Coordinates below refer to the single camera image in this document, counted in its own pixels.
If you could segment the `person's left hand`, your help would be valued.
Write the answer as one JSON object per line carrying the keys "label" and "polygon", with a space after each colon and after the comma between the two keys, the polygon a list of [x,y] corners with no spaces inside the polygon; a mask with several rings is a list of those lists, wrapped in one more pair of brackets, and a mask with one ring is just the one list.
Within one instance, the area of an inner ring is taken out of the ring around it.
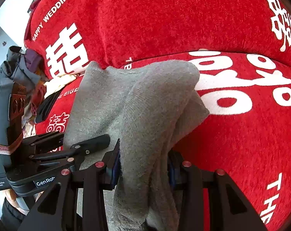
{"label": "person's left hand", "polygon": [[5,189],[5,198],[20,213],[27,215],[29,213],[29,206],[26,204],[26,199],[19,197],[13,189]]}

